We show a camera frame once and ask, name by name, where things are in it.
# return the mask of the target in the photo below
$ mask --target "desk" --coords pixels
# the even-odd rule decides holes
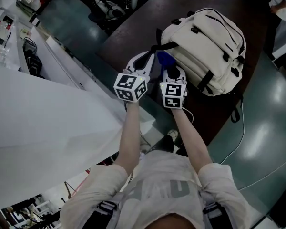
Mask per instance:
[[[243,78],[237,85],[243,93],[262,51],[268,22],[266,14],[247,0],[149,0],[107,39],[97,55],[121,73],[132,57],[156,44],[156,28],[164,30],[173,19],[186,17],[190,10],[207,7],[231,19],[244,33],[247,43],[245,59],[252,67],[243,69]],[[239,100],[230,94],[208,97],[190,83],[187,88],[189,95],[184,107],[193,113],[193,125],[208,145]],[[155,95],[151,98],[162,105],[161,98]]]

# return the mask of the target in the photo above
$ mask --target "white cable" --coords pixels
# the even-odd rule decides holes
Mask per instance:
[[[276,171],[277,171],[279,168],[281,168],[284,164],[286,164],[286,161],[285,161],[283,164],[281,164],[281,166],[279,166],[278,168],[276,168],[274,171],[272,171],[272,172],[270,172],[268,175],[264,176],[262,179],[259,179],[258,181],[254,182],[254,183],[252,183],[252,184],[250,184],[250,185],[248,185],[248,186],[246,186],[246,187],[243,187],[243,188],[239,189],[239,191],[244,190],[245,188],[251,187],[251,186],[253,186],[254,184],[256,184],[256,183],[258,183],[258,182],[264,180],[265,178],[267,178],[268,176],[270,176],[272,173],[276,172]]]
[[[234,149],[230,154],[228,154],[228,156],[220,164],[225,162],[230,157],[230,155],[233,154],[239,148],[239,146],[241,145],[241,143],[243,141],[243,138],[244,138],[244,135],[245,135],[244,103],[243,102],[242,102],[242,105],[241,105],[241,109],[242,109],[242,119],[243,119],[243,135],[242,135],[242,138],[240,139],[240,142],[237,145],[236,149]]]
[[[183,107],[182,107],[182,109],[185,110],[185,111],[187,111],[187,112],[189,112],[189,113],[191,114],[191,116],[192,116],[191,124],[192,124],[193,121],[194,121],[194,116],[193,116],[193,114],[191,113],[191,111],[187,110],[186,108],[183,108]]]

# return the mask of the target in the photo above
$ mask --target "white backpack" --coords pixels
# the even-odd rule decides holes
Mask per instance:
[[[161,45],[178,44],[165,51],[202,93],[228,93],[242,78],[246,52],[243,33],[216,10],[208,8],[191,14],[172,21],[162,33]]]

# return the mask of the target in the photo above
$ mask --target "hand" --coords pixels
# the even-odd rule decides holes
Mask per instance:
[[[280,10],[278,6],[271,6],[270,7],[270,12],[271,13],[277,13]]]

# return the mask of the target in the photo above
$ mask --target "floor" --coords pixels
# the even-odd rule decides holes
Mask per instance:
[[[39,19],[112,90],[117,72],[94,54],[107,35],[87,18],[89,13],[78,0],[54,0]],[[154,127],[163,134],[175,128],[172,117],[151,99],[145,98],[142,107],[156,118]],[[244,116],[244,139],[225,164],[231,166],[237,187],[243,188],[243,195],[261,213],[258,217],[269,211],[286,188],[286,72],[278,71],[264,53],[244,94]],[[241,122],[228,120],[208,147],[212,159],[221,162],[237,147],[242,133]]]

